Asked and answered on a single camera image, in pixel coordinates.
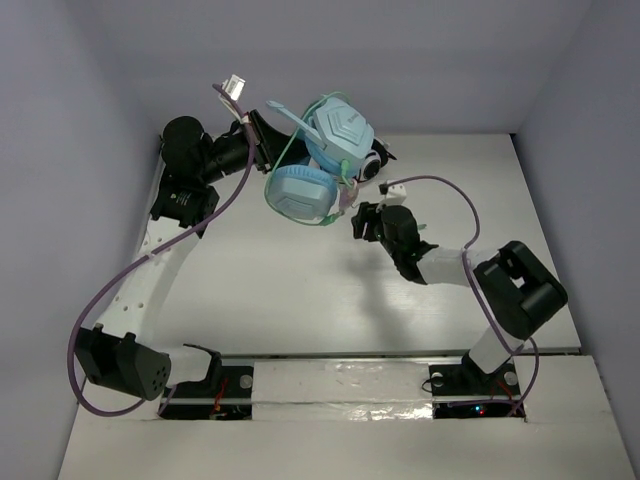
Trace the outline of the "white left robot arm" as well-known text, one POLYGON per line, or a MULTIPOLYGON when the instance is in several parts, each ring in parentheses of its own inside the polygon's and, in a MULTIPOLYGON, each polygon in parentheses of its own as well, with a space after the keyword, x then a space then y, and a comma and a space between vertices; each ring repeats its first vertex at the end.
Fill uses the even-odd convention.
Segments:
POLYGON ((171 120, 161 134, 163 171, 145 236, 132 264, 110 280, 76 320, 67 347, 72 391, 86 409, 76 373, 140 403, 163 392, 168 354, 152 347, 172 284, 207 227, 238 198, 253 170, 268 173, 287 137, 253 109, 217 138, 194 117, 171 120))

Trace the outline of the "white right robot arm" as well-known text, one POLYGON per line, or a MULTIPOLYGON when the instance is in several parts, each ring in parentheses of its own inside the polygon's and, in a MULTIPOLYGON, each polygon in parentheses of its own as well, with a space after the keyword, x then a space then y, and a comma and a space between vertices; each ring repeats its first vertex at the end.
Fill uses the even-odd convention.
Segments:
POLYGON ((559 280, 522 242, 496 251, 448 249, 421 239, 412 212, 400 205, 362 203, 351 218, 353 237, 380 244, 405 280, 471 289, 489 327, 457 365, 432 385, 439 394, 480 395, 531 337, 568 303, 559 280))

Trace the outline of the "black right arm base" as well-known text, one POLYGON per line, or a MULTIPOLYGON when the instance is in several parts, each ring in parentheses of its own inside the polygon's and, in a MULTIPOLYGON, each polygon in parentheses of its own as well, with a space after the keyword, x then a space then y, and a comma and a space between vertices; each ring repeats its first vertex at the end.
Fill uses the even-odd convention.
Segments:
POLYGON ((429 367, 421 390, 433 399, 435 419, 523 418, 524 408, 514 409, 521 389, 515 366, 507 362, 495 373, 472 372, 462 364, 429 367))

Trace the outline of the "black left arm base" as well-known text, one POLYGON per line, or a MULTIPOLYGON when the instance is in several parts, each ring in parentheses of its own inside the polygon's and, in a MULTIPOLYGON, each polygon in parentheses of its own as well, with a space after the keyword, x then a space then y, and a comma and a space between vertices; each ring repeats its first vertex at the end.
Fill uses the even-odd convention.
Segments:
POLYGON ((251 420, 254 368, 222 365, 212 380, 185 381, 166 388, 158 416, 165 420, 251 420))

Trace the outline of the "light blue headphones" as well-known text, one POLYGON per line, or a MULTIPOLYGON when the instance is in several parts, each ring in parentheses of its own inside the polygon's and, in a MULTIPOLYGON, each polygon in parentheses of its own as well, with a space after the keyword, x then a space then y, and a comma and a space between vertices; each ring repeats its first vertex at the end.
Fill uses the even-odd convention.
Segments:
POLYGON ((356 177, 371 150, 373 127, 341 92, 320 96, 300 116, 275 100, 266 105, 295 125, 268 175, 267 205, 299 225, 331 225, 346 210, 335 206, 338 196, 358 194, 356 177))

